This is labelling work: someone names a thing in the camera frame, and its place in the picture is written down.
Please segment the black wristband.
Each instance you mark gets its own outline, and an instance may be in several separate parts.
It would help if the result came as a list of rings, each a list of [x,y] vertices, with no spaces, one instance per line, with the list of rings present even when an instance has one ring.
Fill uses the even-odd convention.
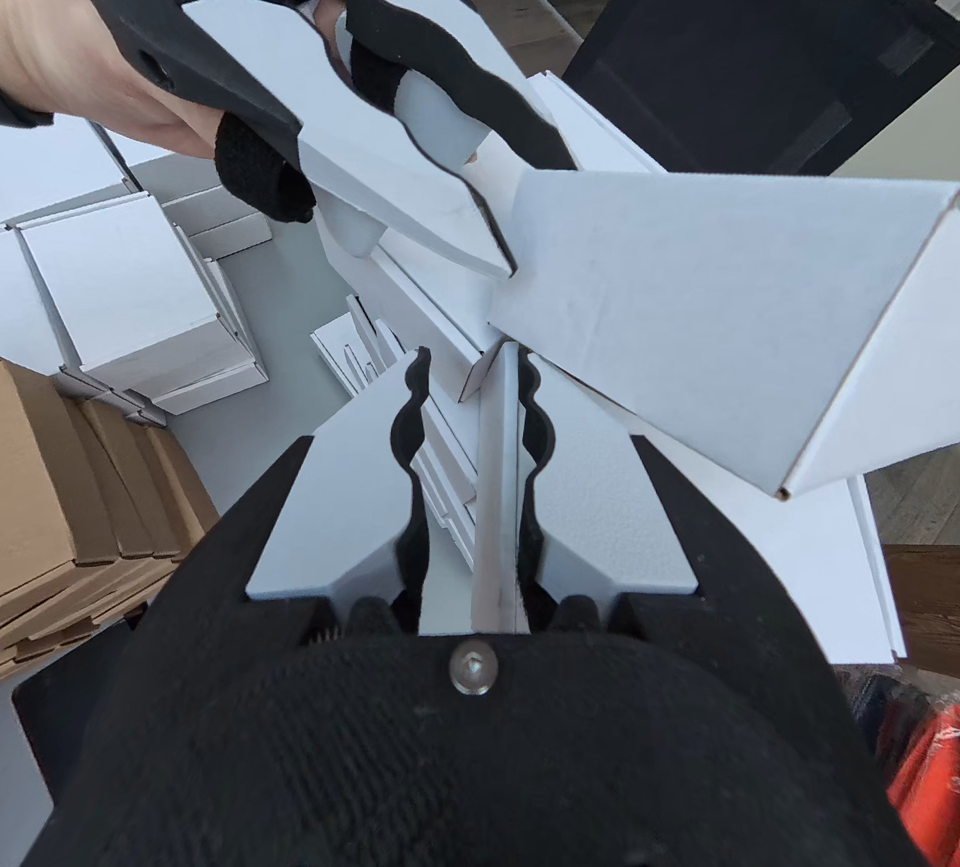
[[[52,113],[32,110],[20,104],[3,89],[1,89],[0,101],[0,123],[2,127],[32,130],[53,125],[54,115]]]

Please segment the orange plastic-wrapped package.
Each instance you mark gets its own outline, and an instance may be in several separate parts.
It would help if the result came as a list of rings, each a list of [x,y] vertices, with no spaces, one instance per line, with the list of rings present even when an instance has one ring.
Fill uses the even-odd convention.
[[[959,705],[920,723],[887,789],[914,845],[931,866],[959,864]]]

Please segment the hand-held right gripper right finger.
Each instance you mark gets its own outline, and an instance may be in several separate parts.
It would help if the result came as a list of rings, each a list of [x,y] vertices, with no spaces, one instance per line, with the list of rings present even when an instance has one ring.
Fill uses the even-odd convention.
[[[628,428],[534,353],[518,357],[518,392],[515,571],[530,632],[568,597],[586,597],[605,623],[625,595],[694,595]]]

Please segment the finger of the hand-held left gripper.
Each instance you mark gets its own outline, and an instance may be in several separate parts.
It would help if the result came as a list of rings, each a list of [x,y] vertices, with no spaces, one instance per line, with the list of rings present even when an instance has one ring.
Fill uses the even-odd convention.
[[[345,0],[357,89],[456,171],[494,132],[527,165],[575,170],[548,106],[469,0]]]
[[[299,162],[314,188],[465,268],[498,281],[515,273],[485,202],[341,79],[302,14],[261,0],[183,11],[301,122]]]

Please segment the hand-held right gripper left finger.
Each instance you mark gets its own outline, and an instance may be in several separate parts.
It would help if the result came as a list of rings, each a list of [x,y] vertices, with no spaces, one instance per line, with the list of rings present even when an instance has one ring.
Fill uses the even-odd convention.
[[[246,584],[254,601],[323,597],[342,625],[378,598],[419,633],[429,565],[422,482],[431,353],[412,349],[312,434]]]

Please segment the stack of brown cardboard boxes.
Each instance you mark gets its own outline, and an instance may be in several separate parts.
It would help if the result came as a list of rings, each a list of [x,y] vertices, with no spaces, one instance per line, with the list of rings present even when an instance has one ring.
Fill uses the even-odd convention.
[[[172,431],[1,363],[1,681],[152,600],[220,520]]]

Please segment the person's left hand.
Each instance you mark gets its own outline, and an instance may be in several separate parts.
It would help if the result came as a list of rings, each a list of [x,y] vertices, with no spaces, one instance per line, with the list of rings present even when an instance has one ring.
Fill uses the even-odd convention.
[[[222,112],[142,77],[90,0],[1,0],[1,86],[33,112],[82,117],[131,140],[214,157]]]

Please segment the stack of white boxes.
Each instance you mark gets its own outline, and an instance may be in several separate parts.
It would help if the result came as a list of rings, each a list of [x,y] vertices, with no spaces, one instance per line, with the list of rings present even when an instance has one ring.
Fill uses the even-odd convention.
[[[164,425],[265,385],[219,263],[272,238],[212,160],[57,117],[1,133],[1,356]]]

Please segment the white cardboard box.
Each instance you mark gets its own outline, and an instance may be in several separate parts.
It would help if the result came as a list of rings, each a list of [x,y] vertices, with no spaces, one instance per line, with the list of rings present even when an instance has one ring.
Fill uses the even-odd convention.
[[[479,391],[478,481],[470,627],[529,631],[517,574],[520,493],[520,349],[501,345]]]
[[[523,174],[489,320],[770,496],[958,443],[958,183]]]
[[[699,584],[690,596],[630,596],[770,614],[782,622],[770,628],[774,641],[788,649],[797,645],[790,636],[813,641],[833,665],[891,665],[906,656],[862,474],[775,500],[655,429],[631,430],[578,386],[629,430]]]

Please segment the wooden post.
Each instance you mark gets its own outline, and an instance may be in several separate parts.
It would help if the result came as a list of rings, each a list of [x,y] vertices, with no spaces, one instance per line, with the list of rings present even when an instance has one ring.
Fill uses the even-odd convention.
[[[958,678],[959,547],[888,544],[883,553],[906,662]]]

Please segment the row of white boxes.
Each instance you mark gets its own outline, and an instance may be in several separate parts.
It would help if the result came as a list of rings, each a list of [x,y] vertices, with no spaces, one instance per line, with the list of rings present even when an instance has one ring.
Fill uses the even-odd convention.
[[[474,567],[479,468],[477,393],[505,335],[488,322],[495,281],[372,220],[364,211],[320,191],[316,223],[331,266],[353,295],[347,298],[355,335],[349,351],[331,339],[335,321],[313,339],[329,367],[352,370],[356,395],[390,367],[395,355],[424,346],[431,352],[425,443],[414,460],[424,501]],[[350,361],[342,360],[347,354]]]

